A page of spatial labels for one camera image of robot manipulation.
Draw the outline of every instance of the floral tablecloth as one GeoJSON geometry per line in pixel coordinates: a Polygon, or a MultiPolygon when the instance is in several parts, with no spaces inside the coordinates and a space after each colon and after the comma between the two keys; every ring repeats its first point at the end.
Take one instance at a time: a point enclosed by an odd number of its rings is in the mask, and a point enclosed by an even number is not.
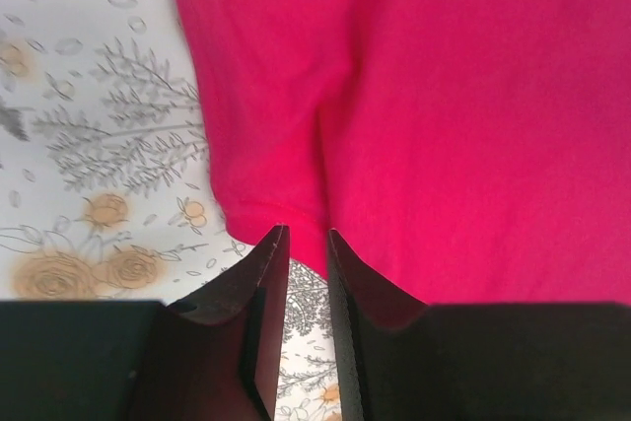
{"type": "MultiPolygon", "coordinates": [[[[169,303],[240,260],[173,0],[0,0],[0,297],[169,303]]],[[[324,282],[292,263],[276,419],[341,419],[324,282]]]]}

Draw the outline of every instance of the black object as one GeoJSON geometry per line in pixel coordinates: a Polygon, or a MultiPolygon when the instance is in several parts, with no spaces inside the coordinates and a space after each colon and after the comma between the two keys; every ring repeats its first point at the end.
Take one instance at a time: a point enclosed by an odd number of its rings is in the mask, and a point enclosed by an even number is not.
{"type": "Polygon", "coordinates": [[[289,230],[168,308],[158,302],[0,304],[0,418],[269,421],[289,230]]]}
{"type": "Polygon", "coordinates": [[[344,419],[631,420],[629,308],[428,307],[329,236],[344,419]]]}

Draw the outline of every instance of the floral print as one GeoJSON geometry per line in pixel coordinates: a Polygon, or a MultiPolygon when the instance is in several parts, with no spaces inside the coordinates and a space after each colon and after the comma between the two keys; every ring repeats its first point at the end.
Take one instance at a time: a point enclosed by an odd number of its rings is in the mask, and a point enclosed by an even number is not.
{"type": "Polygon", "coordinates": [[[14,288],[18,297],[33,300],[80,300],[95,296],[90,266],[76,256],[59,252],[29,258],[16,272],[14,288]]]}
{"type": "MultiPolygon", "coordinates": [[[[173,0],[3,4],[0,298],[169,303],[215,278],[250,247],[208,159],[173,0]]],[[[292,262],[276,419],[340,419],[328,312],[292,262]]]]}
{"type": "Polygon", "coordinates": [[[135,290],[155,282],[164,263],[154,252],[144,249],[118,251],[108,260],[96,265],[94,277],[114,288],[135,290]]]}
{"type": "Polygon", "coordinates": [[[96,229],[110,228],[125,221],[127,203],[115,194],[102,194],[94,200],[87,199],[88,210],[85,219],[96,229]]]}

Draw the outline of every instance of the printed flower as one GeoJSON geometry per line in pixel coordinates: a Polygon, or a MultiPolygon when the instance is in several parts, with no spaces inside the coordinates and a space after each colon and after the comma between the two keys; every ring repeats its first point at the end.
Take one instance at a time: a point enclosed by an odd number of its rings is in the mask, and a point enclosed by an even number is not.
{"type": "Polygon", "coordinates": [[[14,44],[0,42],[0,67],[18,78],[29,73],[23,52],[14,44]]]}
{"type": "Polygon", "coordinates": [[[184,200],[178,198],[177,207],[179,207],[179,212],[170,218],[169,225],[177,224],[178,227],[190,227],[191,231],[201,236],[199,228],[208,224],[208,219],[204,215],[206,212],[204,206],[188,198],[184,200]]]}
{"type": "Polygon", "coordinates": [[[329,404],[339,403],[339,385],[335,384],[326,388],[321,399],[325,403],[329,404]]]}
{"type": "Polygon", "coordinates": [[[184,205],[184,218],[193,227],[204,227],[208,222],[204,217],[204,206],[197,201],[186,201],[184,205]]]}
{"type": "Polygon", "coordinates": [[[78,300],[94,297],[90,267],[79,258],[61,252],[33,256],[18,268],[14,289],[32,300],[78,300]]]}
{"type": "Polygon", "coordinates": [[[114,288],[136,290],[158,279],[164,262],[154,253],[135,247],[120,251],[92,269],[93,276],[114,288]]]}
{"type": "Polygon", "coordinates": [[[97,230],[120,224],[127,217],[127,203],[120,196],[102,194],[92,201],[90,199],[86,200],[88,201],[88,209],[86,210],[85,219],[97,230]]]}

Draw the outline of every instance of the pink shirt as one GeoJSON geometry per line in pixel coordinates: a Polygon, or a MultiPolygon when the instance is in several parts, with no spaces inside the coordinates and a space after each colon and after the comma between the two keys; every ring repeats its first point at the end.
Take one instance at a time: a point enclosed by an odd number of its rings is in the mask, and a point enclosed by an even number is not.
{"type": "Polygon", "coordinates": [[[428,303],[631,303],[631,0],[177,0],[228,230],[428,303]]]}

